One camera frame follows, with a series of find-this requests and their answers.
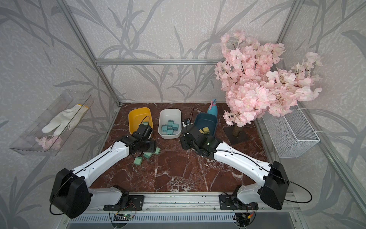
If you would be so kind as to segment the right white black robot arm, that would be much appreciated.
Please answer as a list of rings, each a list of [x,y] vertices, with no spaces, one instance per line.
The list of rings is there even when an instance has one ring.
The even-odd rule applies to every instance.
[[[275,161],[270,164],[252,158],[212,135],[201,133],[192,124],[182,129],[180,141],[184,150],[193,149],[201,157],[227,164],[255,182],[239,186],[230,195],[231,204],[235,208],[264,203],[275,210],[282,209],[289,180],[281,163]]]

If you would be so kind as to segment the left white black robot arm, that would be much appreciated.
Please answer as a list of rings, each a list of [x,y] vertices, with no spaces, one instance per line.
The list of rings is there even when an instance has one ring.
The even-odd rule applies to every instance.
[[[128,191],[116,187],[92,189],[91,185],[120,160],[134,153],[154,152],[156,141],[152,133],[150,126],[140,124],[131,136],[119,138],[90,161],[71,170],[60,170],[53,183],[50,207],[56,207],[71,219],[96,207],[107,206],[108,210],[129,207]]]

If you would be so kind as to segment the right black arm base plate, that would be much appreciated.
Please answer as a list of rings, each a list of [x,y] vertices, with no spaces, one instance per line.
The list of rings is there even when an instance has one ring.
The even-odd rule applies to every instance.
[[[239,201],[236,197],[229,195],[227,193],[222,193],[219,195],[220,210],[247,210],[256,211],[258,210],[258,204],[252,202],[250,204],[244,204]]]

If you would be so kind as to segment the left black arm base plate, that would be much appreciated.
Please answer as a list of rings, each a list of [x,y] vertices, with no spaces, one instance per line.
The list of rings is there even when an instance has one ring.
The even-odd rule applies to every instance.
[[[104,211],[141,211],[144,203],[144,195],[122,196],[115,205],[105,205]]]

